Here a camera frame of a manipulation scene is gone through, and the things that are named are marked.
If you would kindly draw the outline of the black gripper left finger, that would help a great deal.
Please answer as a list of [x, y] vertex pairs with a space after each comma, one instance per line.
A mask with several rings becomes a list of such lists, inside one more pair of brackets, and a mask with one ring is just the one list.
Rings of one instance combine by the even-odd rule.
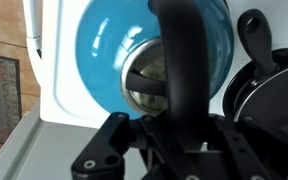
[[71, 165], [73, 180], [123, 180], [129, 115], [112, 113]]

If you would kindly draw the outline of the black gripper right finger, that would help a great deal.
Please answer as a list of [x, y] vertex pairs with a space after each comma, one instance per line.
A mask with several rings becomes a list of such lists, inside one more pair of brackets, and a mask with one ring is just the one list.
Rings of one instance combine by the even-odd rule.
[[210, 148], [220, 150], [227, 180], [288, 180], [288, 134], [271, 125], [212, 115]]

